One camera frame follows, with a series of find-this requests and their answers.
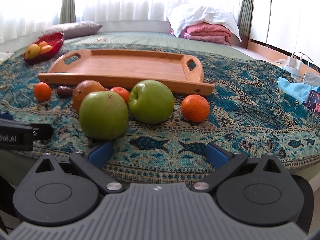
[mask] smartphone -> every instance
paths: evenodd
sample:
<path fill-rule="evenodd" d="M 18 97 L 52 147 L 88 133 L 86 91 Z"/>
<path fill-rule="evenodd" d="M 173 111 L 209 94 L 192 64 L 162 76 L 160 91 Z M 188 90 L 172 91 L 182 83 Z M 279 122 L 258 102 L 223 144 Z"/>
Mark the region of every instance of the smartphone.
<path fill-rule="evenodd" d="M 320 117 L 320 93 L 315 90 L 311 90 L 305 106 L 315 115 Z"/>

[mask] red bowl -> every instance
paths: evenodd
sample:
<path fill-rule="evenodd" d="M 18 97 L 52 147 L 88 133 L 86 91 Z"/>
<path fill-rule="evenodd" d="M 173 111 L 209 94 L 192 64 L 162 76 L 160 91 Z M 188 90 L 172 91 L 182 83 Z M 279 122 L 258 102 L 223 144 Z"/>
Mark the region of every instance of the red bowl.
<path fill-rule="evenodd" d="M 49 35 L 43 35 L 41 38 L 39 38 L 39 40 L 37 40 L 34 43 L 39 44 L 41 41 L 45 41 L 49 45 L 51 45 L 52 50 L 50 50 L 46 53 L 39 54 L 38 56 L 36 56 L 34 58 L 26 58 L 25 53 L 23 53 L 22 58 L 27 64 L 33 65 L 33 64 L 39 63 L 41 61 L 49 60 L 54 55 L 56 55 L 63 45 L 64 34 L 63 33 L 53 33 L 53 34 L 49 34 Z"/>

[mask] dark date fruit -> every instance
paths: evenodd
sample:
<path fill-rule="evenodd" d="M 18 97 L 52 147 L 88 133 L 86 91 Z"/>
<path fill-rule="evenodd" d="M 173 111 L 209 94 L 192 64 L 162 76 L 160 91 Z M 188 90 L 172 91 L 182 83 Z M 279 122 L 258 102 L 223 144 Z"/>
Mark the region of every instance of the dark date fruit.
<path fill-rule="evenodd" d="M 72 88 L 67 86 L 60 86 L 57 89 L 57 93 L 60 98 L 68 98 L 72 96 Z"/>

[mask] teal paisley blanket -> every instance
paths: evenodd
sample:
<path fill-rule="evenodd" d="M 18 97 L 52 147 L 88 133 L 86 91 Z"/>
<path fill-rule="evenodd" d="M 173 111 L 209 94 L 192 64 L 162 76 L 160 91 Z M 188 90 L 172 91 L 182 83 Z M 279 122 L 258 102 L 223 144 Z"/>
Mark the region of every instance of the teal paisley blanket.
<path fill-rule="evenodd" d="M 239 60 L 210 53 L 195 53 L 147 45 L 64 45 L 48 62 L 26 65 L 22 57 L 0 66 L 0 111 L 15 120 L 49 123 L 54 135 L 49 141 L 34 142 L 32 152 L 19 154 L 38 158 L 44 152 L 65 156 L 87 150 L 97 142 L 87 138 L 79 126 L 70 98 L 59 99 L 56 87 L 50 101 L 38 103 L 33 86 L 37 73 L 70 50 L 82 48 L 125 48 L 163 50 L 196 56 L 204 67 L 205 82 L 216 85 L 207 98 L 211 114 L 201 124 L 183 118 L 182 95 L 175 95 L 175 108 L 168 120 L 147 126 L 129 117 L 128 128 L 113 142 L 114 154 L 104 170 L 127 182 L 194 183 L 214 170 L 205 158 L 208 142 L 248 156 L 276 154 L 290 171 L 320 162 L 320 119 L 277 87 L 278 77 L 289 74 L 264 61 Z"/>

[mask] white wardrobe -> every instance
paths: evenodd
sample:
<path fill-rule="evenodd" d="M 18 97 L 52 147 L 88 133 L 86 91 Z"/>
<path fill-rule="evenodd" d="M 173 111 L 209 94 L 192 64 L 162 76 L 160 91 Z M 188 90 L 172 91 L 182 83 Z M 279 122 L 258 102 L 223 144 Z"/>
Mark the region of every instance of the white wardrobe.
<path fill-rule="evenodd" d="M 250 38 L 320 66 L 320 0 L 254 0 Z"/>

